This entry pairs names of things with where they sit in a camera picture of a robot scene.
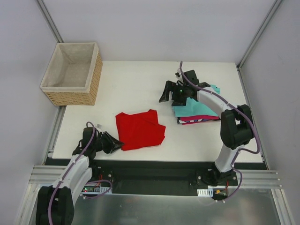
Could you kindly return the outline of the teal t shirt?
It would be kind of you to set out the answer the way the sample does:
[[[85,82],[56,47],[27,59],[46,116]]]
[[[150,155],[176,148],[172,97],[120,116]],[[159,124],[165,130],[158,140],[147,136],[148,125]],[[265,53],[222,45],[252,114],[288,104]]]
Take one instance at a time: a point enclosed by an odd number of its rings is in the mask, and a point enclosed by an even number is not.
[[[172,109],[176,117],[217,116],[208,106],[190,97],[186,99],[185,106],[173,106]]]

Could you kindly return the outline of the red t shirt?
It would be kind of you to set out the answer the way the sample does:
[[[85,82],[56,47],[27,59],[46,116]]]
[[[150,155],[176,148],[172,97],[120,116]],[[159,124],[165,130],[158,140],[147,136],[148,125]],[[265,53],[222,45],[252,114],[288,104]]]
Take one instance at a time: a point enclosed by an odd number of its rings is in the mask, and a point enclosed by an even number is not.
[[[159,124],[153,109],[136,114],[121,112],[116,115],[116,126],[123,151],[159,146],[165,139],[166,127]]]

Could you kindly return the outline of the pink t shirt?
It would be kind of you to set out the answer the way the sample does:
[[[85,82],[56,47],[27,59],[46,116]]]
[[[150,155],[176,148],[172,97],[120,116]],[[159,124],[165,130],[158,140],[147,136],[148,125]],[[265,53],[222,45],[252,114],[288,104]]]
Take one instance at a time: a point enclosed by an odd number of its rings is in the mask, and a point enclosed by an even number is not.
[[[201,123],[207,121],[219,121],[220,118],[218,116],[208,116],[208,115],[197,115],[197,116],[190,116],[190,117],[178,117],[177,123],[178,124],[194,124],[194,123]]]

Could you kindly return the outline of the wicker basket with cloth liner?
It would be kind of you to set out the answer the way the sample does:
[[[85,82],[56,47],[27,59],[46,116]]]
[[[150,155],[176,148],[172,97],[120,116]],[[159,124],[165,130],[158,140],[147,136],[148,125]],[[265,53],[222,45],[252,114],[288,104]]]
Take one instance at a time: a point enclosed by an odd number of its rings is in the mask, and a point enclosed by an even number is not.
[[[55,106],[94,105],[102,66],[96,42],[58,43],[40,88]]]

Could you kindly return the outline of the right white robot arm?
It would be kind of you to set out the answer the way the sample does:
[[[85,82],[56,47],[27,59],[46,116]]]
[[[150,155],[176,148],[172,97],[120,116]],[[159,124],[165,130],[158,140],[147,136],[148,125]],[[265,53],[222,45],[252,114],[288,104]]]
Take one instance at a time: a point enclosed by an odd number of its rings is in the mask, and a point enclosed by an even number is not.
[[[233,175],[240,150],[254,138],[251,110],[247,105],[231,105],[211,84],[199,82],[195,71],[179,71],[177,81],[166,81],[159,102],[172,100],[173,106],[185,106],[189,98],[209,107],[221,120],[221,151],[210,170],[202,175],[202,182],[210,186],[222,185]]]

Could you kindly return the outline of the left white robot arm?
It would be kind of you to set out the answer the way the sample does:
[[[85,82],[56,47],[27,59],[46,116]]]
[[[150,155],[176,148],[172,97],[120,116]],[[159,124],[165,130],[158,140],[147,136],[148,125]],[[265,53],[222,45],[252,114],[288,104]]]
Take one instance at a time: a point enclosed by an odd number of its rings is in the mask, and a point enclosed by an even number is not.
[[[93,199],[109,193],[113,183],[101,178],[94,158],[97,152],[112,154],[123,145],[123,142],[108,132],[100,132],[95,127],[85,127],[64,172],[52,185],[40,188],[37,195],[35,223],[70,225],[73,222],[76,201],[80,196],[84,199]],[[102,184],[108,185],[108,189],[104,192],[83,194],[86,186]]]

